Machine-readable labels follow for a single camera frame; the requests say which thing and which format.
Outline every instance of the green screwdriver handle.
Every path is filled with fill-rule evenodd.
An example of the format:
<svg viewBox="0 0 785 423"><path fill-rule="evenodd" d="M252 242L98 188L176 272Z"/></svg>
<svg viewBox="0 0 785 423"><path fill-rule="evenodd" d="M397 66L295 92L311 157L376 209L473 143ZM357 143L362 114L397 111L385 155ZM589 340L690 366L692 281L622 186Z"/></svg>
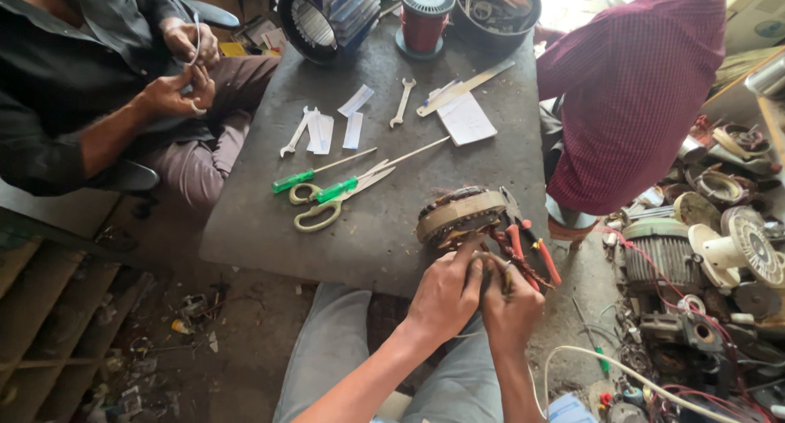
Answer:
<svg viewBox="0 0 785 423"><path fill-rule="evenodd" d="M316 194L316 200L318 200L320 204L323 204L330 199L340 196L341 193L355 188L357 188L357 176L352 176L344 182L323 189Z"/></svg>
<svg viewBox="0 0 785 423"><path fill-rule="evenodd" d="M597 354L602 354L602 348L596 347L594 348L594 352L596 352ZM611 370L611 366L608 364L607 361L603 360L602 358L598 358L598 360L600 360L600 366L602 367L602 372L607 373L608 371Z"/></svg>
<svg viewBox="0 0 785 423"><path fill-rule="evenodd" d="M295 185L299 184L300 182L305 182L313 179L313 176L316 172L312 169L308 171L303 171L299 175L292 175L288 178L278 179L277 181L272 183L272 192L273 193L280 193L284 189L294 187Z"/></svg>

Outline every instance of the black shirt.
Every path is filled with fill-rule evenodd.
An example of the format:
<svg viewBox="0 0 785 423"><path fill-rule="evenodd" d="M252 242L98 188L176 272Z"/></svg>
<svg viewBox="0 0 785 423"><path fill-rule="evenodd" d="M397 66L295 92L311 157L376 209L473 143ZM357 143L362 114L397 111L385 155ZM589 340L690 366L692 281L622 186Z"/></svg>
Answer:
<svg viewBox="0 0 785 423"><path fill-rule="evenodd" d="M0 177L37 196L86 183L78 131L139 94L152 80L182 72L159 30L181 0L64 0L84 31L23 0L0 0ZM208 140L199 119L148 127L123 153L137 157L172 142Z"/></svg>

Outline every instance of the hand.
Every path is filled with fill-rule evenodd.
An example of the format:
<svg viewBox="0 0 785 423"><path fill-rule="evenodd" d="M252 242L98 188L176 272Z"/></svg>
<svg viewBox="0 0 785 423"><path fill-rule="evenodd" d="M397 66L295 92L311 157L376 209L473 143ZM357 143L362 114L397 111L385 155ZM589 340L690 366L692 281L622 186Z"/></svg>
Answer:
<svg viewBox="0 0 785 423"><path fill-rule="evenodd" d="M477 310L483 278L482 261L472 262L468 280L466 268L472 253L484 240L485 234L467 240L457 252L437 259L420 280L409 314L401 326L409 327L415 336L432 343L434 350L458 335Z"/></svg>
<svg viewBox="0 0 785 423"><path fill-rule="evenodd" d="M147 117L194 117L191 103L197 108L206 108L213 104L215 96L215 82L205 79L204 67L186 65L180 75L157 78L144 87L144 90L135 96L132 105L140 108ZM194 79L195 85L191 93L181 95L180 90L189 85Z"/></svg>
<svg viewBox="0 0 785 423"><path fill-rule="evenodd" d="M540 44L543 41L546 41L555 33L554 29L549 29L548 27L544 27L542 25L535 25L535 46Z"/></svg>
<svg viewBox="0 0 785 423"><path fill-rule="evenodd" d="M213 106L213 99L215 98L215 81L210 79L207 73L207 67L203 65L191 66L193 78L191 79L191 86L193 90L184 95L194 100L194 105L199 109L208 109Z"/></svg>
<svg viewBox="0 0 785 423"><path fill-rule="evenodd" d="M483 298L483 323L488 333L491 354L523 360L535 322L543 318L545 298L520 274L515 265L502 258L485 255L491 284ZM510 272L510 291L502 293L505 271Z"/></svg>
<svg viewBox="0 0 785 423"><path fill-rule="evenodd" d="M187 24L180 18L166 18L161 21L163 41L172 55L182 62L191 62L196 52L196 25ZM197 65L212 68L221 59L218 54L218 38L213 35L210 26L200 23L200 50L196 58Z"/></svg>

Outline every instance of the pliers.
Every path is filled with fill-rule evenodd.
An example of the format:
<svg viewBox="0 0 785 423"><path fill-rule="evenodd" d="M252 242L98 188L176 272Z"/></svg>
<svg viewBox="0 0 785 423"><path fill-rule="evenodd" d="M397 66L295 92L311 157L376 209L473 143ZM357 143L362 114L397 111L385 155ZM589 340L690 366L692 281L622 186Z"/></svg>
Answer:
<svg viewBox="0 0 785 423"><path fill-rule="evenodd" d="M509 227L507 227L505 233L509 235L515 253L519 256L524 255L523 249L520 247L520 233L523 233L526 236L526 239L532 243L532 248L538 250L543 257L545 267L548 268L551 283L557 286L561 285L561 277L559 277L559 273L556 271L554 260L551 258L548 248L545 247L543 239L538 239L535 237L534 233L532 233L532 221L524 219L520 214L520 208L518 208L518 203L512 193L504 186L498 187L498 191L502 194L502 197L504 197L507 204L504 216L507 218Z"/></svg>

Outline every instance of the brown trousers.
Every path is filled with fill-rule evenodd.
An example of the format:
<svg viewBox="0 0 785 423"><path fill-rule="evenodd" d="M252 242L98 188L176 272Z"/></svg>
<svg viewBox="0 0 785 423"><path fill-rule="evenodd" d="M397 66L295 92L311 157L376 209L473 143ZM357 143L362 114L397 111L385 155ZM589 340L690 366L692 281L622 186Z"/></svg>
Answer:
<svg viewBox="0 0 785 423"><path fill-rule="evenodd" d="M231 173L279 61L278 56L223 57L210 72L215 99L208 124L222 128L215 149L205 142L175 142L142 157L140 163L161 177L162 190L175 193L200 217L208 217Z"/></svg>

